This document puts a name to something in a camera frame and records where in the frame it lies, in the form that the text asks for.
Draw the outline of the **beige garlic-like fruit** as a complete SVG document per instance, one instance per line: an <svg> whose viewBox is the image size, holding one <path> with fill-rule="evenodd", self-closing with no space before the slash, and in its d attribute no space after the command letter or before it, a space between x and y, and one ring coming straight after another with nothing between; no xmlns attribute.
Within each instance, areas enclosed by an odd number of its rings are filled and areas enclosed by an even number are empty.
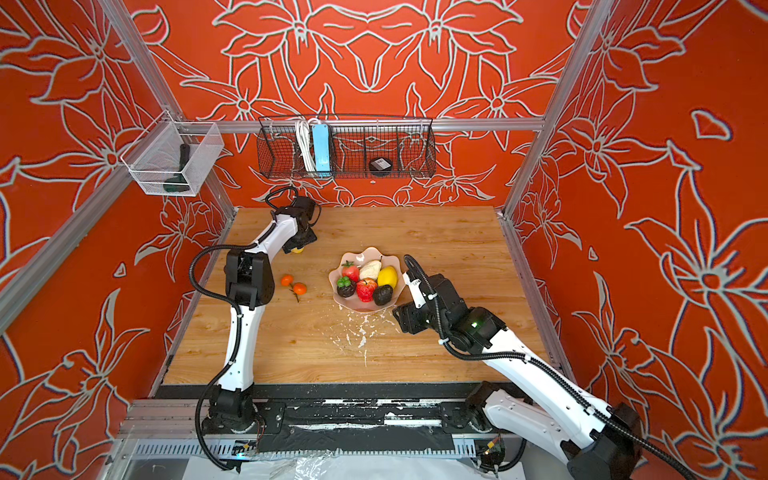
<svg viewBox="0 0 768 480"><path fill-rule="evenodd" d="M359 278L361 280L371 279L374 281L378 281L378 276L382 270L382 261L381 260L371 260L364 264L359 269Z"/></svg>

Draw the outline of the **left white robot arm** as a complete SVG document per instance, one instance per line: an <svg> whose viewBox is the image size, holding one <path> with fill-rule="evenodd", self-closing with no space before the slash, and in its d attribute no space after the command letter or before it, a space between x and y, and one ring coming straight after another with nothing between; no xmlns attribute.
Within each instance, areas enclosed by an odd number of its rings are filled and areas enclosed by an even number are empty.
<svg viewBox="0 0 768 480"><path fill-rule="evenodd" d="M312 230L317 209L314 200L301 195L287 206L273 206L271 221L258 237L228 248L222 297L230 305L230 334L224 367L204 394L209 400L204 432L244 433L256 425L253 362L259 325L276 290L272 261L279 252L317 240Z"/></svg>

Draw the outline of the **large yellow lemon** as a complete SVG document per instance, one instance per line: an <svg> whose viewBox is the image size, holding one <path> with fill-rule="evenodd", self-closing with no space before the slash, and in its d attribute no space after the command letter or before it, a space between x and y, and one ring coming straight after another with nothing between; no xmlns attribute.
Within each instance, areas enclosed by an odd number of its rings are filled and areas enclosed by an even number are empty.
<svg viewBox="0 0 768 480"><path fill-rule="evenodd" d="M395 289L398 284L399 276L400 274L398 273L398 270L394 266L383 267L379 271L379 274L377 277L377 284L379 287L388 285L392 289Z"/></svg>

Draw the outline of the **red apple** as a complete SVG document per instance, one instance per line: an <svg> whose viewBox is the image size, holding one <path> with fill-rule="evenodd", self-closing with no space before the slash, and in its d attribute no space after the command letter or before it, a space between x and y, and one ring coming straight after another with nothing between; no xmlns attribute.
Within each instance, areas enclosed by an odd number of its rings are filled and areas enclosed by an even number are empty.
<svg viewBox="0 0 768 480"><path fill-rule="evenodd" d="M359 266L352 261L345 261L342 265L341 275L356 284L360 280Z"/></svg>

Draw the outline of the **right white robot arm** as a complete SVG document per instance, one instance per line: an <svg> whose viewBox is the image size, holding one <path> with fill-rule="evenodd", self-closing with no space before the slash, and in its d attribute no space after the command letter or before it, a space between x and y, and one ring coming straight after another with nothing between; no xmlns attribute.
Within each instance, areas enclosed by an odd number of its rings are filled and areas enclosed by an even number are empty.
<svg viewBox="0 0 768 480"><path fill-rule="evenodd" d="M574 479L628 479L640 460L633 441L639 417L584 391L536 355L496 315L469 307L441 274L403 275L411 302L394 309L403 332L432 329L439 341L510 380L525 396L514 398L488 383L473 395L488 423L514 433L561 461Z"/></svg>

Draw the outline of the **red wrinkled strawberry fruit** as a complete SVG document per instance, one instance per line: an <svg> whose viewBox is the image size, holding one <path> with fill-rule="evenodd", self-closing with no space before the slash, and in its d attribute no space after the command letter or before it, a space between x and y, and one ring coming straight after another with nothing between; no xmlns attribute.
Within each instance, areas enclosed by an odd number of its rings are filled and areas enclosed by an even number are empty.
<svg viewBox="0 0 768 480"><path fill-rule="evenodd" d="M371 279L359 280L357 282L356 295L361 302L369 303L373 301L373 293L378 287L376 281Z"/></svg>

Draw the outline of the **dark avocado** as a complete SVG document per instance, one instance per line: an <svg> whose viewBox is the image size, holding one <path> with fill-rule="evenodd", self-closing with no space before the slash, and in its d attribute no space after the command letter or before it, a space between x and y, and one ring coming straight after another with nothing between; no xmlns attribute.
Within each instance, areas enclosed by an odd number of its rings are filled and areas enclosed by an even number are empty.
<svg viewBox="0 0 768 480"><path fill-rule="evenodd" d="M373 293L373 301L377 306L385 306L393 298L394 288L389 284L379 285Z"/></svg>

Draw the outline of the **pink scalloped fruit bowl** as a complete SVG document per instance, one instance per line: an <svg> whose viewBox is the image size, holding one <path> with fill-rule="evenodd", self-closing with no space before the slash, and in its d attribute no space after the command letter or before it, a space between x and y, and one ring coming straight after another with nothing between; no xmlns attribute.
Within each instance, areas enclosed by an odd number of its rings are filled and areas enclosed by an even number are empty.
<svg viewBox="0 0 768 480"><path fill-rule="evenodd" d="M405 288L401 259L376 247L344 253L328 282L335 303L358 313L394 307Z"/></svg>

